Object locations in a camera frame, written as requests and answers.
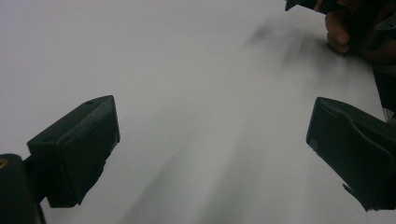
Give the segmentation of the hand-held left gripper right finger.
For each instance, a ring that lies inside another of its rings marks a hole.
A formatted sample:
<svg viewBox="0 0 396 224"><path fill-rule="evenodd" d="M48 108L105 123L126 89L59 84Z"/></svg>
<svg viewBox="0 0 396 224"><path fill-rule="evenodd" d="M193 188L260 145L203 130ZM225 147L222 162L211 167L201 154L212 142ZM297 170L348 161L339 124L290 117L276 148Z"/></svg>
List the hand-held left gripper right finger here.
<svg viewBox="0 0 396 224"><path fill-rule="evenodd" d="M333 99L315 101L306 143L365 210L396 210L396 126Z"/></svg>

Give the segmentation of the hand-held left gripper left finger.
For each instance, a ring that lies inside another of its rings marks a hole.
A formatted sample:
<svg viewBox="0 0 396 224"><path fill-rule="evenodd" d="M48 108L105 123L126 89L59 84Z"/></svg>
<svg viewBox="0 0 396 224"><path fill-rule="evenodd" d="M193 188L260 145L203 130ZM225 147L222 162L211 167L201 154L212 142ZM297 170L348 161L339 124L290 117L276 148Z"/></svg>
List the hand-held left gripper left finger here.
<svg viewBox="0 0 396 224"><path fill-rule="evenodd" d="M80 204L95 185L120 141L113 96L95 98L50 125L28 142L31 156L49 181L53 208Z"/></svg>

